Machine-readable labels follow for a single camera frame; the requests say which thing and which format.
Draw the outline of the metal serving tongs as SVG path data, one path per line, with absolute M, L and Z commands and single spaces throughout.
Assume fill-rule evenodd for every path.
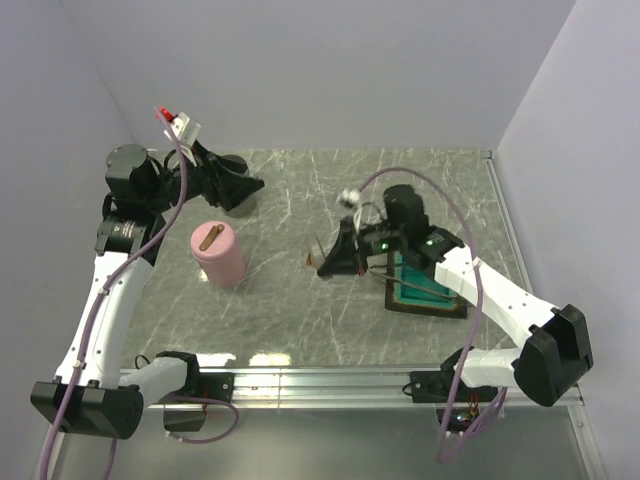
M 391 298 L 395 301 L 427 303 L 455 303 L 458 295 L 450 289 L 438 285 L 422 272 L 402 263 L 373 265 L 369 274 L 382 279 L 391 288 Z

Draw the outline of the pink round lid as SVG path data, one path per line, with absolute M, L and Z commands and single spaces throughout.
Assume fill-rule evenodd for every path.
M 206 263 L 225 260 L 239 249 L 236 231 L 223 221 L 209 221 L 198 226 L 190 237 L 193 255 Z

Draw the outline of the pink cylindrical container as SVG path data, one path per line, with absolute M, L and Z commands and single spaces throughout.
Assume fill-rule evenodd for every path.
M 239 250 L 229 250 L 218 256 L 197 250 L 194 256 L 206 279 L 219 288 L 236 286 L 247 271 L 246 261 Z

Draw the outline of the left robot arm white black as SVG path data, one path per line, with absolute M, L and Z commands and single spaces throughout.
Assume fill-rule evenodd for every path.
M 106 159 L 109 188 L 94 250 L 91 289 L 76 334 L 54 377 L 34 384 L 30 402 L 58 430 L 124 440 L 143 412 L 171 394 L 196 399 L 202 377 L 195 355 L 165 351 L 121 376 L 121 356 L 137 298 L 156 264 L 167 231 L 163 217 L 181 197 L 203 198 L 230 212 L 264 188 L 239 155 L 218 155 L 195 144 L 180 166 L 176 151 L 158 159 L 138 144 Z

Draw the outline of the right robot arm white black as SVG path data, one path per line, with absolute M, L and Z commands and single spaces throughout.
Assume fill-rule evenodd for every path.
M 430 223 L 422 198 L 407 184 L 385 190 L 385 213 L 372 225 L 341 219 L 329 252 L 309 242 L 307 262 L 321 278 L 363 275 L 372 256 L 399 253 L 405 264 L 466 300 L 500 327 L 512 349 L 452 354 L 441 366 L 439 386 L 455 400 L 487 388 L 519 388 L 530 400 L 553 406 L 593 366 L 584 314 L 559 308 L 526 292 L 476 258 L 469 245 Z

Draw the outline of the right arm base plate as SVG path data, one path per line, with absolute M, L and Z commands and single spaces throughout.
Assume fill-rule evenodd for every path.
M 453 371 L 412 371 L 409 382 L 401 391 L 409 396 L 413 403 L 446 403 L 454 378 Z M 455 403 L 477 401 L 488 403 L 498 395 L 497 387 L 482 386 L 471 388 L 460 381 L 455 394 Z

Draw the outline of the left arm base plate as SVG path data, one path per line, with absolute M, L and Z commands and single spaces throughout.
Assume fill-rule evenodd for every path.
M 168 398 L 200 402 L 202 399 L 218 400 L 230 403 L 234 392 L 235 374 L 222 372 L 200 372 L 189 374 L 186 384 L 177 391 L 168 394 Z

